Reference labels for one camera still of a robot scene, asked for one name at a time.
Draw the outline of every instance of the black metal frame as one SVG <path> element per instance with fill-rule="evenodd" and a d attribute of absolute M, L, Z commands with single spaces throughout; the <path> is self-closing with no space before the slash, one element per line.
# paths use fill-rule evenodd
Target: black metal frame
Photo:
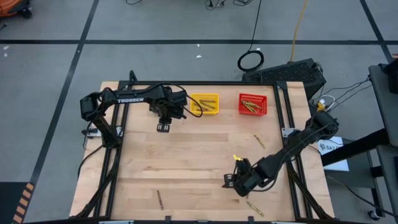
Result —
<path fill-rule="evenodd" d="M 288 114 L 288 119 L 289 119 L 289 124 L 291 128 L 294 128 L 294 121 L 293 121 L 293 113 L 292 109 L 290 106 L 290 100 L 289 100 L 289 94 L 287 92 L 287 85 L 285 82 L 260 82 L 260 83 L 254 83 L 254 82 L 224 82 L 224 81 L 215 81 L 215 82 L 197 82 L 197 81 L 167 81 L 168 83 L 173 83 L 176 85 L 262 85 L 262 86 L 272 86 L 274 89 L 274 97 L 275 97 L 275 103 L 276 103 L 276 108 L 277 108 L 277 114 L 278 114 L 278 120 L 279 120 L 279 126 L 280 126 L 280 135 L 282 137 L 282 128 L 285 127 L 284 124 L 284 118 L 282 114 L 282 106 L 280 103 L 280 96 L 279 96 L 279 87 L 283 87 L 284 91 L 284 100 L 286 104 L 286 110 Z M 132 88 L 133 85 L 153 85 L 158 82 L 155 81 L 134 81 L 134 80 L 128 80 L 128 81 L 119 81 L 119 86 L 118 89 L 123 88 L 124 86 L 128 86 L 129 88 Z M 128 108 L 129 105 L 126 104 L 124 105 L 124 110 L 123 110 L 123 115 L 122 115 L 122 121 L 121 121 L 121 127 L 124 130 L 126 127 L 126 121 L 127 121 L 127 113 L 128 113 Z M 118 117 L 119 113 L 119 105 L 116 105 L 113 111 L 113 116 L 111 120 L 111 125 L 116 126 L 116 120 Z M 108 197 L 108 202 L 106 204 L 106 217 L 110 217 L 112 213 L 112 207 L 113 207 L 113 199 L 114 199 L 114 194 L 116 190 L 116 181 L 118 179 L 118 167 L 119 167 L 119 161 L 120 161 L 120 156 L 121 156 L 121 149 L 123 146 L 123 136 L 121 136 L 121 146 L 116 148 L 116 155 L 114 162 L 116 163 L 116 173 L 110 183 L 110 188 L 109 188 L 109 197 Z M 104 162 L 101 170 L 101 178 L 99 181 L 99 184 L 101 185 L 104 182 L 104 179 L 108 173 L 108 167 L 109 167 L 109 162 L 110 162 L 110 155 L 111 155 L 111 148 L 107 148 L 105 152 L 105 157 L 104 157 Z M 297 169 L 299 172 L 300 179 L 305 183 L 305 176 L 304 176 L 304 171 L 303 171 L 303 166 L 302 166 L 302 160 L 301 157 L 299 156 L 297 158 Z M 290 185 L 290 194 L 292 196 L 292 206 L 294 210 L 294 217 L 297 220 L 298 218 L 301 218 L 300 216 L 300 207 L 298 203 L 298 198 L 297 198 L 297 191 L 295 184 L 293 180 L 289 177 L 289 185 Z M 312 218 L 312 211 L 309 206 L 309 203 L 307 200 L 304 198 L 305 202 L 305 213 L 307 214 L 307 218 Z M 97 217 L 100 215 L 100 210 L 102 206 L 102 198 L 99 199 L 95 206 L 94 210 L 94 217 Z"/>

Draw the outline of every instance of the red bin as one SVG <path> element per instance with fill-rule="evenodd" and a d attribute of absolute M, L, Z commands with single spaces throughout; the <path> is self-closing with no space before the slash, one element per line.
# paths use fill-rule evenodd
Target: red bin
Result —
<path fill-rule="evenodd" d="M 243 100 L 255 103 L 255 104 L 259 105 L 261 108 L 252 107 L 257 112 L 257 113 L 252 113 L 242 103 Z M 263 115 L 267 114 L 267 97 L 261 96 L 261 95 L 240 93 L 239 94 L 239 114 L 246 114 L 246 115 L 252 115 L 252 116 L 263 116 Z"/>

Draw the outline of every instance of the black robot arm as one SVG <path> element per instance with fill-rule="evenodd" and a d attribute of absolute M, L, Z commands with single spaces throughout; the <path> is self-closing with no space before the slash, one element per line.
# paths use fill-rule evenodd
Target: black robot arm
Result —
<path fill-rule="evenodd" d="M 292 156 L 300 154 L 305 147 L 319 139 L 331 138 L 337 130 L 336 119 L 327 112 L 317 113 L 306 122 L 303 131 L 296 130 L 289 134 L 285 147 L 278 153 L 261 158 L 253 166 L 248 159 L 238 159 L 236 172 L 224 176 L 226 180 L 224 187 L 233 187 L 243 197 L 256 186 L 261 188 L 268 186 L 275 181 L 282 165 L 290 161 Z"/>
<path fill-rule="evenodd" d="M 112 105 L 125 103 L 148 103 L 149 110 L 159 115 L 157 131 L 169 132 L 172 118 L 187 118 L 184 106 L 187 105 L 187 92 L 182 90 L 173 92 L 167 83 L 149 86 L 142 90 L 116 90 L 105 88 L 101 92 L 94 92 L 80 100 L 81 117 L 92 122 L 102 133 L 105 147 L 117 147 L 120 142 L 115 127 L 105 120 L 105 111 Z"/>

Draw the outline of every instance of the wooden tabletop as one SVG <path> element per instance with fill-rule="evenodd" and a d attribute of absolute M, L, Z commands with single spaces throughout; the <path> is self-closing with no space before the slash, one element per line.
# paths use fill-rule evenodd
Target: wooden tabletop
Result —
<path fill-rule="evenodd" d="M 101 89 L 116 89 L 117 86 L 117 82 L 104 82 Z M 184 88 L 188 94 L 219 94 L 220 113 L 202 118 L 186 114 L 187 119 L 173 119 L 170 133 L 158 133 L 158 118 L 149 111 L 149 105 L 130 104 L 111 218 L 164 220 L 166 215 L 171 215 L 172 220 L 244 221 L 248 216 L 253 216 L 257 221 L 294 220 L 285 166 L 270 191 L 249 194 L 248 200 L 264 213 L 263 217 L 251 209 L 246 198 L 240 197 L 233 189 L 221 188 L 223 175 L 233 172 L 234 154 L 247 157 L 255 163 L 282 148 L 273 88 L 246 85 L 190 85 Z M 303 129 L 310 117 L 303 84 L 290 82 L 288 88 L 295 125 Z M 239 93 L 266 95 L 267 115 L 240 115 Z M 283 93 L 280 91 L 279 94 L 284 121 L 288 124 Z M 119 110 L 118 124 L 122 111 L 123 106 Z M 112 113 L 113 107 L 106 112 L 108 122 Z M 265 149 L 253 134 L 260 137 Z M 99 145 L 100 138 L 88 140 L 85 156 Z M 98 188 L 104 152 L 105 149 L 98 151 L 83 165 L 70 215 L 76 215 Z M 323 209 L 333 216 L 320 155 L 310 148 L 304 149 L 302 160 L 309 191 Z M 160 209 L 157 191 L 160 192 L 164 210 Z M 301 216 L 305 217 L 302 195 L 299 190 L 297 192 Z M 104 193 L 102 215 L 107 198 L 108 191 Z"/>

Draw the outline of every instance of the gray floor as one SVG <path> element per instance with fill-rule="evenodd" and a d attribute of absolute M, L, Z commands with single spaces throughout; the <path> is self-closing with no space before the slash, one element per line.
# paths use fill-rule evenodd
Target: gray floor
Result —
<path fill-rule="evenodd" d="M 262 2 L 256 39 L 291 40 L 304 0 Z M 398 40 L 395 0 L 366 0 L 386 40 Z M 7 18 L 0 40 L 79 40 L 93 0 L 34 0 L 33 18 Z M 205 10 L 202 0 L 99 0 L 88 40 L 250 39 L 258 1 Z M 312 0 L 298 40 L 377 40 L 359 0 Z M 0 181 L 29 181 L 77 45 L 0 44 L 0 131 L 3 153 Z M 81 52 L 55 129 L 26 222 L 66 218 L 83 157 L 78 100 L 97 91 L 102 81 L 125 80 L 133 69 L 139 80 L 240 80 L 236 61 L 248 44 L 94 45 Z M 290 45 L 255 45 L 265 55 L 263 68 L 286 63 Z M 388 46 L 398 53 L 398 46 Z M 366 79 L 368 66 L 386 63 L 379 45 L 298 45 L 295 60 L 320 62 L 327 91 Z M 244 61 L 250 67 L 256 57 Z M 338 96 L 342 91 L 332 92 Z M 356 139 L 382 127 L 372 88 L 332 111 L 339 135 Z M 383 202 L 385 186 L 380 180 Z M 371 208 L 345 189 L 329 184 L 335 214 L 342 220 L 372 222 Z M 371 200 L 370 190 L 355 189 Z M 378 223 L 392 223 L 382 218 Z"/>

